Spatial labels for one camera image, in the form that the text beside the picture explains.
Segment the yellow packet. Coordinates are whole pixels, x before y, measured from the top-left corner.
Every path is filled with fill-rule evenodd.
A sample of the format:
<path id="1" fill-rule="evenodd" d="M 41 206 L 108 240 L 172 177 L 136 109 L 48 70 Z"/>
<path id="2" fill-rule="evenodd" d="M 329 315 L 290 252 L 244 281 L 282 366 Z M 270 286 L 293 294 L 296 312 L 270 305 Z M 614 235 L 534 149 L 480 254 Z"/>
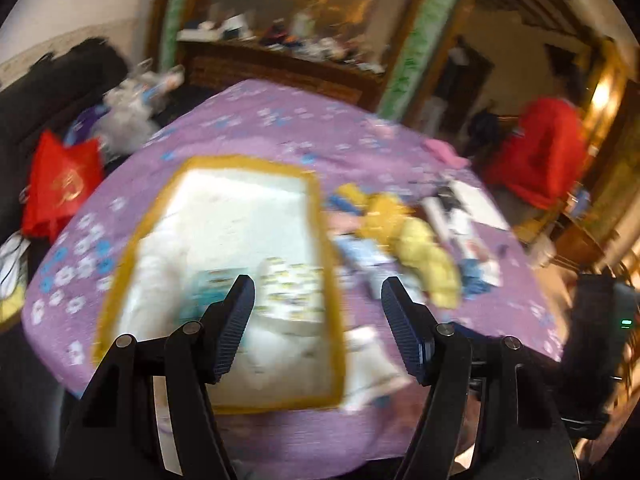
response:
<path id="1" fill-rule="evenodd" d="M 384 252 L 389 252 L 411 209 L 395 194 L 378 193 L 370 197 L 361 217 L 356 235 L 373 240 Z"/>

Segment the blue soft cloth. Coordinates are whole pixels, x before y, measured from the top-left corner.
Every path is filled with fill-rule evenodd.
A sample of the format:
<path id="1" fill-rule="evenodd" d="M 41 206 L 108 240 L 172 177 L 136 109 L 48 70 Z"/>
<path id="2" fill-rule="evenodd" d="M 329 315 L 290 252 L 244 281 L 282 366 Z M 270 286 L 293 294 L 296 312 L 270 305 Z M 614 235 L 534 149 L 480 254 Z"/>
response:
<path id="1" fill-rule="evenodd" d="M 462 296 L 471 300 L 477 296 L 487 294 L 494 288 L 485 281 L 480 263 L 475 259 L 463 259 L 459 263 Z"/>

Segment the clear plastic bag bundle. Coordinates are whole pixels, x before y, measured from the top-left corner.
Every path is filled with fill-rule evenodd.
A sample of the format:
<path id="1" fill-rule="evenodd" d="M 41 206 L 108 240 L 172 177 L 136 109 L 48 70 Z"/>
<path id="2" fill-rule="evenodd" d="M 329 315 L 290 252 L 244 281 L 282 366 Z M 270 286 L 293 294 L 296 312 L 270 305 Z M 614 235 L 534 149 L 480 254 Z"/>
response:
<path id="1" fill-rule="evenodd" d="M 99 141 L 104 162 L 143 148 L 160 130 L 153 117 L 165 109 L 171 92 L 184 83 L 182 65 L 163 73 L 154 72 L 151 65 L 152 58 L 137 64 L 118 86 L 104 94 L 107 112 L 90 130 Z"/>

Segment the wooden sideboard cabinet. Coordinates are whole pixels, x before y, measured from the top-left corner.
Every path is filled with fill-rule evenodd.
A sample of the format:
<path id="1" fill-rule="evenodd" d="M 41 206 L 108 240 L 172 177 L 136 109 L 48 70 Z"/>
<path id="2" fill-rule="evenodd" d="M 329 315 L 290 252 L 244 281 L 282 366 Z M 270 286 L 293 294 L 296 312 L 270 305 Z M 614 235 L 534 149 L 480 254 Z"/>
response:
<path id="1" fill-rule="evenodd" d="M 247 79 L 284 84 L 372 112 L 380 102 L 384 78 L 332 62 L 306 61 L 254 44 L 182 42 L 177 61 L 191 86 L 222 91 Z"/>

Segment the white desiccant packet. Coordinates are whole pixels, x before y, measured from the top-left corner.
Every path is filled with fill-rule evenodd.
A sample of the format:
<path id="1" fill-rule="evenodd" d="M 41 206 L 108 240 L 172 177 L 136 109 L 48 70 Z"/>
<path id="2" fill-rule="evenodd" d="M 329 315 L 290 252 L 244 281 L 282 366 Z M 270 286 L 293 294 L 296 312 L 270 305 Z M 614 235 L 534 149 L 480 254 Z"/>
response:
<path id="1" fill-rule="evenodd" d="M 332 238 L 332 242 L 343 260 L 356 269 L 385 266 L 393 262 L 392 257 L 378 248 L 374 240 L 368 238 L 337 235 Z"/>

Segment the white paper sheet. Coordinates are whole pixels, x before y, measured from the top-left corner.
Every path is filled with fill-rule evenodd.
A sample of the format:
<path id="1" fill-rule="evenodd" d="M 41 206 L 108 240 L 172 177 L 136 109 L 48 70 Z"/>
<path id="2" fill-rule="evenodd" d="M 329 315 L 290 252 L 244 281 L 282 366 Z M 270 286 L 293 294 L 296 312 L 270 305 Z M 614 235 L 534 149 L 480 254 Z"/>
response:
<path id="1" fill-rule="evenodd" d="M 452 180 L 449 186 L 475 223 L 500 231 L 510 230 L 509 223 L 482 188 L 458 180 Z"/>

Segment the pink cloth at table edge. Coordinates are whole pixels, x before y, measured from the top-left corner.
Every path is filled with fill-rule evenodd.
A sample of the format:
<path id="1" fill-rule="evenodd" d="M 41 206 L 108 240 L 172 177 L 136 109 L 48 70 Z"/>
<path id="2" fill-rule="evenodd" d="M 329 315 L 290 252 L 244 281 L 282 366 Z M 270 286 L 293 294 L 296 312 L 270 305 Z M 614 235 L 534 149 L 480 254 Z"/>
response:
<path id="1" fill-rule="evenodd" d="M 469 159 L 460 156 L 448 142 L 427 138 L 423 147 L 442 164 L 452 169 L 464 169 L 470 166 Z"/>

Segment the black motor part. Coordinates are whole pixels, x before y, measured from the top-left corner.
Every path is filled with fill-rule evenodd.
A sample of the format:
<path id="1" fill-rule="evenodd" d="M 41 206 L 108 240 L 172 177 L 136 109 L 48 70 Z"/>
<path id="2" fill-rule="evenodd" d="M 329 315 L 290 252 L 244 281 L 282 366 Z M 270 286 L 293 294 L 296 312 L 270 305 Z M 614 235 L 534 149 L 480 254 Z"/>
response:
<path id="1" fill-rule="evenodd" d="M 465 211 L 461 200 L 459 200 L 457 194 L 448 184 L 444 184 L 436 188 L 434 197 L 439 201 L 442 210 L 445 211 L 446 214 L 450 214 L 450 212 L 455 209 Z"/>

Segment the purple floral tablecloth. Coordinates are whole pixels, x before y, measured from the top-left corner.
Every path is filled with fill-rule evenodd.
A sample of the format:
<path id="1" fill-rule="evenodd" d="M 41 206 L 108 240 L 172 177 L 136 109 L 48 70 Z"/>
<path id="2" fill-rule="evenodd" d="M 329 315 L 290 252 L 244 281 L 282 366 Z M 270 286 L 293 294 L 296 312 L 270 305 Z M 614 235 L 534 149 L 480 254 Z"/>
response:
<path id="1" fill-rule="evenodd" d="M 323 191 L 356 183 L 414 203 L 447 168 L 422 136 L 381 124 L 359 108 L 247 80 L 178 118 L 108 176 L 66 226 L 26 294 L 26 337 L 53 376 L 82 393 L 93 341 L 120 255 L 155 196 L 194 155 L 241 154 L 298 165 Z M 230 455 L 269 479 L 321 479 L 405 452 L 426 392 L 410 385 L 356 413 L 295 411 L 223 417 Z"/>

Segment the black suitcase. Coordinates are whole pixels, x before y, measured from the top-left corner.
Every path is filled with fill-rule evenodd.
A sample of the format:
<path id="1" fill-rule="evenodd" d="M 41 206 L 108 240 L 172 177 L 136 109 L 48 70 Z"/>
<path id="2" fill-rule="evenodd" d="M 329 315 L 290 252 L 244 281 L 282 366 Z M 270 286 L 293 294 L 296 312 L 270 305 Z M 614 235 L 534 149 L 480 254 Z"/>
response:
<path id="1" fill-rule="evenodd" d="M 43 130 L 64 136 L 76 117 L 102 101 L 128 74 L 128 64 L 104 38 L 89 38 L 56 58 L 43 55 L 1 91 L 1 237 L 21 223 L 20 194 Z"/>

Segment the yellow towel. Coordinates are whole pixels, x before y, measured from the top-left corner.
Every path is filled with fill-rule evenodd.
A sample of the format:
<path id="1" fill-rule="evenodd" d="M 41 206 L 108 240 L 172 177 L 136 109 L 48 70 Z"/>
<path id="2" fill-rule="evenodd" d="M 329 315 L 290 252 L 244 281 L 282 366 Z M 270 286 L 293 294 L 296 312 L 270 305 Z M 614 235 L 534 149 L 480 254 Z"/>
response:
<path id="1" fill-rule="evenodd" d="M 400 263 L 416 274 L 433 306 L 448 310 L 459 307 L 462 285 L 457 263 L 438 244 L 435 233 L 424 220 L 405 218 L 394 249 Z"/>

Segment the yellow blue sachet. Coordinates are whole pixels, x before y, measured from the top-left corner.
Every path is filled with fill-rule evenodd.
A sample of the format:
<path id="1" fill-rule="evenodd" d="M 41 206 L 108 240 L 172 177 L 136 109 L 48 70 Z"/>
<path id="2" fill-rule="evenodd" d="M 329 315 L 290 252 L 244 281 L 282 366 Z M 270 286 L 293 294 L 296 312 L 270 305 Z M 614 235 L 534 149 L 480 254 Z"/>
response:
<path id="1" fill-rule="evenodd" d="M 363 214 L 369 203 L 369 195 L 356 183 L 338 186 L 328 197 L 328 203 L 335 209 L 350 214 Z"/>

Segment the white packet red print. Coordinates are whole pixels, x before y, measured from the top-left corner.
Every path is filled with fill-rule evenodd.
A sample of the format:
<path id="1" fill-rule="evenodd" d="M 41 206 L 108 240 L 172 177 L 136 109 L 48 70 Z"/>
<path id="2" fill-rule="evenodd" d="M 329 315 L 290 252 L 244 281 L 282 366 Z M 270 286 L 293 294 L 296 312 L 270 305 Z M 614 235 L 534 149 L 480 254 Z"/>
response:
<path id="1" fill-rule="evenodd" d="M 449 244 L 463 260 L 471 260 L 480 269 L 480 280 L 491 287 L 502 286 L 497 258 L 477 234 L 470 214 L 454 200 L 451 204 L 438 196 L 421 200 L 428 223 L 442 244 Z"/>

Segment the white foam box yellow tape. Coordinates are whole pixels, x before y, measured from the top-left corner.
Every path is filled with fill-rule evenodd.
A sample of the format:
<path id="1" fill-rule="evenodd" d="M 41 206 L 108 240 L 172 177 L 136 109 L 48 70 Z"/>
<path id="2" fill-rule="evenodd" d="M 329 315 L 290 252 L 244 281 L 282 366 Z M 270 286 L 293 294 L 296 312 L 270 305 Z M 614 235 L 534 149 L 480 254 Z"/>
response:
<path id="1" fill-rule="evenodd" d="M 317 178 L 248 156 L 195 156 L 127 243 L 96 323 L 93 356 L 122 334 L 169 335 L 254 283 L 239 352 L 208 390 L 226 415 L 335 408 L 345 383 L 341 296 Z"/>

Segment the white cloth towel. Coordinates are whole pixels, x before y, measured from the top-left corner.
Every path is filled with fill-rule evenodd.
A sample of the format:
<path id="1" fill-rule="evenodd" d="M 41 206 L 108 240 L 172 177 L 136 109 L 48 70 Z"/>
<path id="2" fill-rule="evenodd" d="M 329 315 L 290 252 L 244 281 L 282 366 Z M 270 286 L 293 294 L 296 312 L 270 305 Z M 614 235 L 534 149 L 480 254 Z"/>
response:
<path id="1" fill-rule="evenodd" d="M 194 272 L 159 256 L 145 256 L 134 269 L 119 333 L 140 339 L 170 334 L 197 321 L 224 300 L 247 270 Z M 322 383 L 326 344 L 323 271 L 303 262 L 268 257 L 252 275 L 255 303 L 227 377 L 255 390 L 278 387 L 310 393 Z"/>

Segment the pink knitted soft item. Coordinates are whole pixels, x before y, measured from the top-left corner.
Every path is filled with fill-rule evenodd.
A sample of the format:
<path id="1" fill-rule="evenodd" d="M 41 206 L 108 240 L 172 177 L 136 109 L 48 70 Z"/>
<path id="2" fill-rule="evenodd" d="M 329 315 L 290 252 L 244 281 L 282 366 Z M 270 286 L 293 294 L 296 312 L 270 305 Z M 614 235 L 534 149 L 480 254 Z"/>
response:
<path id="1" fill-rule="evenodd" d="M 363 218 L 345 211 L 326 212 L 326 229 L 332 236 L 355 234 L 362 226 Z"/>

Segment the red shopping bag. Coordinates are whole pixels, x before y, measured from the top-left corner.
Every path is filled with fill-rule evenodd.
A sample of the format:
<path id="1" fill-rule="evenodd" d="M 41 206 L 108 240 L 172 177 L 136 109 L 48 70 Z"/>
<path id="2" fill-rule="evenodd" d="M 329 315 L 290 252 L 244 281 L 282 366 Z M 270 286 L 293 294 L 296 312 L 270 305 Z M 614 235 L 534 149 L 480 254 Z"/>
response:
<path id="1" fill-rule="evenodd" d="M 32 160 L 21 232 L 53 243 L 103 181 L 99 141 L 66 148 L 44 130 Z"/>

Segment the white printed wrapper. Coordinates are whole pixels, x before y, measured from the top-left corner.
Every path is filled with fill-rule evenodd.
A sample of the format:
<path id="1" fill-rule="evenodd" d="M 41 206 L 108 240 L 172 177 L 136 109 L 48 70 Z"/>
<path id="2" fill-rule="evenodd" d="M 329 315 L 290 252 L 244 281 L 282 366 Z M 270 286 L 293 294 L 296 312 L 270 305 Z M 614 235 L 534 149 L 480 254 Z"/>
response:
<path id="1" fill-rule="evenodd" d="M 346 375 L 341 409 L 356 413 L 410 384 L 409 375 L 388 357 L 378 332 L 360 326 L 345 333 Z"/>

